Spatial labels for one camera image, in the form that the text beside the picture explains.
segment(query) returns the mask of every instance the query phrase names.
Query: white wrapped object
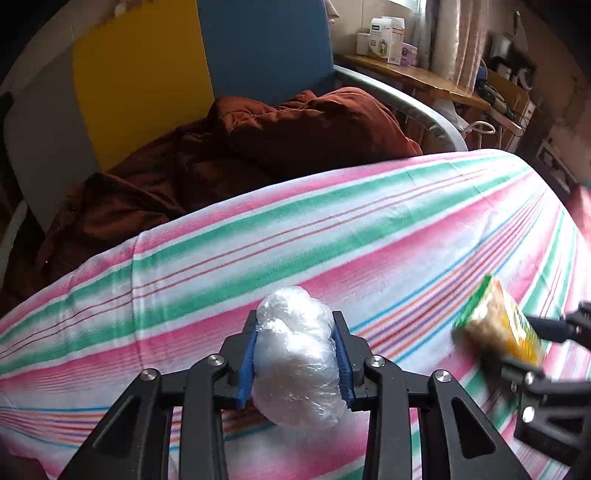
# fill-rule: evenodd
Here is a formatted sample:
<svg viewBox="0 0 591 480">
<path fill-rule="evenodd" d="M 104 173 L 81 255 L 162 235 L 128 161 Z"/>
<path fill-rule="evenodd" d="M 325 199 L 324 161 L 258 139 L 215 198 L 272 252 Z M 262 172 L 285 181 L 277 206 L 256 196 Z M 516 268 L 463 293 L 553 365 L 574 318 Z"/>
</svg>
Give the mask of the white wrapped object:
<svg viewBox="0 0 591 480">
<path fill-rule="evenodd" d="M 255 378 L 258 410 L 284 427 L 335 425 L 346 409 L 331 338 L 330 309 L 301 287 L 286 287 L 256 310 Z"/>
</svg>

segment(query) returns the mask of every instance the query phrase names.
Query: brown comforter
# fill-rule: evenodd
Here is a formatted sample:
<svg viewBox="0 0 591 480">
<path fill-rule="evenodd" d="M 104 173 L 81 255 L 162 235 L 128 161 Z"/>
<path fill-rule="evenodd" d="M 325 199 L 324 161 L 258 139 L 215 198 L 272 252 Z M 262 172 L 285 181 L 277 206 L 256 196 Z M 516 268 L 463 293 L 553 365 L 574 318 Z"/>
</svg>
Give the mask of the brown comforter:
<svg viewBox="0 0 591 480">
<path fill-rule="evenodd" d="M 357 88 L 321 97 L 306 91 L 278 107 L 221 98 L 207 118 L 74 189 L 34 261 L 11 255 L 0 314 L 93 255 L 212 203 L 333 168 L 420 154 L 393 114 Z"/>
</svg>

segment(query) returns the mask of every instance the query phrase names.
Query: curtain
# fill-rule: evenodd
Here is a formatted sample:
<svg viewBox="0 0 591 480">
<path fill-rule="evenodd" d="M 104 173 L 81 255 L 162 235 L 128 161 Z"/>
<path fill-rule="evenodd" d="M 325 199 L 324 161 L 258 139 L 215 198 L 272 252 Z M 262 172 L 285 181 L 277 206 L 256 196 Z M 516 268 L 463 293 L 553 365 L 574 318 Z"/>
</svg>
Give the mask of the curtain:
<svg viewBox="0 0 591 480">
<path fill-rule="evenodd" d="M 431 69 L 431 44 L 434 42 L 440 0 L 419 0 L 417 20 L 411 44 L 418 49 L 417 64 Z"/>
<path fill-rule="evenodd" d="M 489 0 L 421 0 L 417 14 L 413 40 L 419 66 L 473 90 L 488 32 Z"/>
</svg>

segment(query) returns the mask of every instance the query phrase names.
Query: bedsheet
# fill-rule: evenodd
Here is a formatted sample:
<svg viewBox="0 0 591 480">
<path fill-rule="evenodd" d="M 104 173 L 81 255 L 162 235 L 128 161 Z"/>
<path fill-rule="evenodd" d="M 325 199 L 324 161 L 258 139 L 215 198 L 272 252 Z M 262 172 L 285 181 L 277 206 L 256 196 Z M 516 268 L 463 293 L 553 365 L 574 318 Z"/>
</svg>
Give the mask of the bedsheet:
<svg viewBox="0 0 591 480">
<path fill-rule="evenodd" d="M 334 170 L 212 205 L 91 258 L 0 320 L 0 436 L 57 477 L 140 370 L 190 367 L 268 293 L 300 285 L 342 310 L 375 353 L 409 371 L 452 372 L 534 479 L 561 478 L 563 465 L 513 439 L 513 405 L 452 342 L 452 322 L 487 273 L 527 314 L 558 316 L 591 298 L 589 250 L 569 214 L 500 151 Z M 587 350 L 547 350 L 548 375 L 589 376 Z M 348 413 L 333 430 L 302 434 L 253 407 L 225 413 L 229 477 L 361 478 L 367 426 L 367 414 Z"/>
</svg>

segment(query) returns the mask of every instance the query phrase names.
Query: blue panel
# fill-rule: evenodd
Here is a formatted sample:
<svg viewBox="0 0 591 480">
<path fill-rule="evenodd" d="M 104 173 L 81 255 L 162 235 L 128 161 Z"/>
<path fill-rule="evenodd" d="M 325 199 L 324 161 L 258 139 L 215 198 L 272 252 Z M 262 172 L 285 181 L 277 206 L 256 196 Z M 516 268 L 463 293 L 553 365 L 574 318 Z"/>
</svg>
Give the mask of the blue panel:
<svg viewBox="0 0 591 480">
<path fill-rule="evenodd" d="M 199 0 L 216 97 L 276 105 L 333 76 L 323 0 Z"/>
</svg>

